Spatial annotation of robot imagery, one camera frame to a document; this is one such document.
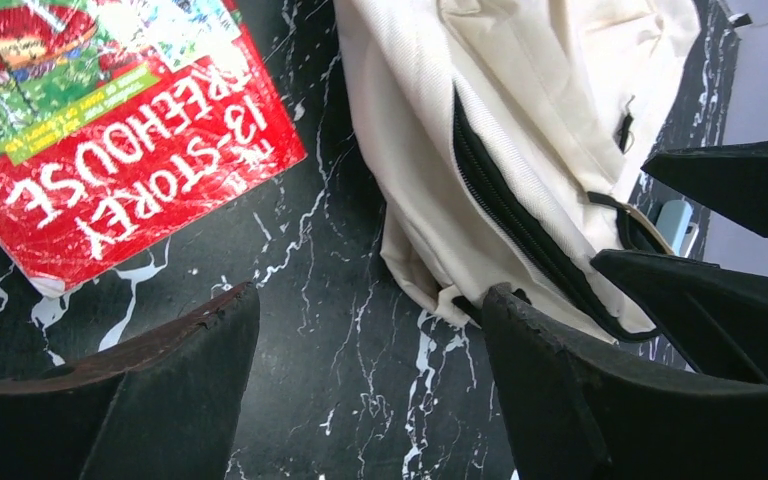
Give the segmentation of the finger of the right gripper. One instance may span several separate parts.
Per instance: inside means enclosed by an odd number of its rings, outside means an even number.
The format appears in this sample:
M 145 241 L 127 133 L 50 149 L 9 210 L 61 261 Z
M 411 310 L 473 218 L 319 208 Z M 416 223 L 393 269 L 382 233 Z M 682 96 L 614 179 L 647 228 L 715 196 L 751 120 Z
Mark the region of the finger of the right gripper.
M 659 151 L 642 170 L 768 239 L 768 140 Z
M 768 277 L 628 250 L 604 250 L 591 264 L 695 371 L 768 385 Z

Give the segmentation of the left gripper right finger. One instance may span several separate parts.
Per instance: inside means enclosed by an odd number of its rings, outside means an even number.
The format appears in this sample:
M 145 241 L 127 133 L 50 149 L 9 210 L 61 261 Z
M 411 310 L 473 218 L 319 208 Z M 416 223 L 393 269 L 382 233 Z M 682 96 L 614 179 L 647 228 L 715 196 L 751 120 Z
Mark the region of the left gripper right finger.
M 492 287 L 481 326 L 523 479 L 768 479 L 768 385 L 634 356 Z

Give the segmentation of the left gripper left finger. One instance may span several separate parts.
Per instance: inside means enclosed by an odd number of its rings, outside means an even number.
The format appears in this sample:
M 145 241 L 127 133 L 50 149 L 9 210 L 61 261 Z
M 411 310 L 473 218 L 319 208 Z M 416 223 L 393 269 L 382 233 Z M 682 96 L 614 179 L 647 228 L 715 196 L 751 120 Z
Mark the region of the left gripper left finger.
M 25 380 L 0 380 L 0 479 L 220 479 L 259 335 L 240 284 Z

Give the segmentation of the beige backpack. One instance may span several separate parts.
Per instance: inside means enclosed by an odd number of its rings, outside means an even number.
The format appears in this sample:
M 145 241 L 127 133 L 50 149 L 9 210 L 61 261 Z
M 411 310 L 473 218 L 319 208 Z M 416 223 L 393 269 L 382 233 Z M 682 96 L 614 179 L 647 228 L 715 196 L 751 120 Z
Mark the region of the beige backpack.
M 338 1 L 351 119 L 385 202 L 381 255 L 455 326 L 507 283 L 609 343 L 657 333 L 592 266 L 669 253 L 629 204 L 700 32 L 691 1 Z

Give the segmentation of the red treehouse book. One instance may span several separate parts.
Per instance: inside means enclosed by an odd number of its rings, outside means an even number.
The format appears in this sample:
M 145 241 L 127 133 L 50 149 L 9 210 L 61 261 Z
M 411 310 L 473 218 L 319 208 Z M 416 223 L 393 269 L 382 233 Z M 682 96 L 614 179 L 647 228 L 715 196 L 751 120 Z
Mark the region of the red treehouse book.
M 61 296 L 296 165 L 232 1 L 0 1 L 0 246 Z

